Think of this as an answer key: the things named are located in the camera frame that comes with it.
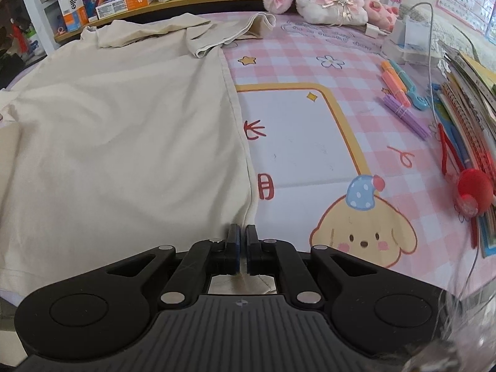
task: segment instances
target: purple pencil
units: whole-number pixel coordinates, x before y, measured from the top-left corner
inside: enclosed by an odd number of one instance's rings
[[[421,124],[415,116],[403,106],[393,95],[386,95],[384,98],[385,105],[391,109],[396,116],[398,116],[403,122],[410,127],[418,136],[425,140],[427,137],[431,136],[431,131],[425,125]]]

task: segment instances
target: red ball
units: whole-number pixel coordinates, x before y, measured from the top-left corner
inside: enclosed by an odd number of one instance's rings
[[[488,211],[493,202],[493,184],[484,172],[465,169],[458,178],[458,194],[462,199],[472,197],[477,201],[477,215]]]

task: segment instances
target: teal pen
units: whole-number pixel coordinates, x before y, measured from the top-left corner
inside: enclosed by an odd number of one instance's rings
[[[405,70],[398,66],[394,60],[390,60],[389,63],[391,63],[391,67],[396,71],[400,80],[403,81],[403,84],[405,84],[407,89],[406,96],[412,101],[412,105],[418,110],[429,109],[427,99],[417,93],[417,86],[413,83],[408,74],[405,73]]]

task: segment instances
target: orange and white box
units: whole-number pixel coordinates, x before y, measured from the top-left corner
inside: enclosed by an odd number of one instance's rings
[[[110,15],[119,14],[134,10],[136,8],[146,7],[153,0],[110,0],[96,7],[98,19],[110,17]]]
[[[68,32],[76,31],[88,24],[88,16],[86,15],[83,0],[58,1]]]

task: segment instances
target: yellow border frame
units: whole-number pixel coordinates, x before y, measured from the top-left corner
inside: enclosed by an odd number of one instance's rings
[[[370,175],[370,169],[365,160],[364,153],[362,152],[360,145],[358,144],[353,131],[346,120],[346,117],[341,110],[336,98],[332,94],[331,90],[325,86],[306,82],[294,82],[294,83],[283,83],[283,84],[246,84],[246,85],[236,85],[236,91],[239,92],[253,92],[253,91],[286,91],[286,90],[314,90],[319,91],[324,97],[327,107],[329,108],[334,121],[338,125],[341,136],[348,148],[348,152],[351,155],[353,164],[355,165],[356,172],[359,175]]]

